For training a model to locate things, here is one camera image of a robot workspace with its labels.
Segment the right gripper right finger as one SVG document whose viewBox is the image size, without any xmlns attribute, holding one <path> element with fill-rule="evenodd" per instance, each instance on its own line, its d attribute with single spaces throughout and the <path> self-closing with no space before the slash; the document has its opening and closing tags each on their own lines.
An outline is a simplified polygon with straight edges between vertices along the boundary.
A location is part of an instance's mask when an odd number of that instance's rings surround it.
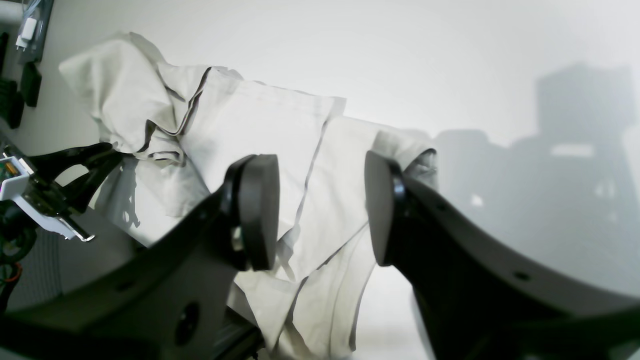
<svg viewBox="0 0 640 360">
<path fill-rule="evenodd" d="M 506 246 L 372 150 L 365 193 L 375 260 L 412 285 L 437 360 L 628 360 L 638 353 L 638 297 Z"/>
</svg>

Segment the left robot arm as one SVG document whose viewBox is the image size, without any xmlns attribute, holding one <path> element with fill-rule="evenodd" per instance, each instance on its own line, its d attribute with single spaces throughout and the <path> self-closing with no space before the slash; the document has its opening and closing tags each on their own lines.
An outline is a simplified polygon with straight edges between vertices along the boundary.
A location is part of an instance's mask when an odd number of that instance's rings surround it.
<svg viewBox="0 0 640 360">
<path fill-rule="evenodd" d="M 18 282 L 38 229 L 82 242 L 96 237 L 77 219 L 124 157 L 105 142 L 35 156 L 1 146 L 1 265 L 9 268 L 2 288 Z"/>
</svg>

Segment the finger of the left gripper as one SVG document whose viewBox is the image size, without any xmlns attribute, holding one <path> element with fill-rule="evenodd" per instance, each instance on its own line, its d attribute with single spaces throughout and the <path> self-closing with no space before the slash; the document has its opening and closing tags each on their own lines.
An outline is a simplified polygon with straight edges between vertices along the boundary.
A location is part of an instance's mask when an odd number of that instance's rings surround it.
<svg viewBox="0 0 640 360">
<path fill-rule="evenodd" d="M 27 158 L 35 181 L 30 199 L 44 215 L 83 214 L 105 179 L 124 159 L 108 142 L 76 146 Z M 87 173 L 62 186 L 57 178 L 73 166 Z"/>
</svg>

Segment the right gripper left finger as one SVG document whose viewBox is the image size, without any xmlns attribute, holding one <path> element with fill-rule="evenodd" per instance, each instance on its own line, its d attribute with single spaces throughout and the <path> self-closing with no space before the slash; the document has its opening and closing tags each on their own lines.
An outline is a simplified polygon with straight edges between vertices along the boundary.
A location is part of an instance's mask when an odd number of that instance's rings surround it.
<svg viewBox="0 0 640 360">
<path fill-rule="evenodd" d="M 208 360 L 238 272 L 275 261 L 279 161 L 248 155 L 220 188 L 122 267 L 1 318 L 1 346 L 35 360 Z"/>
</svg>

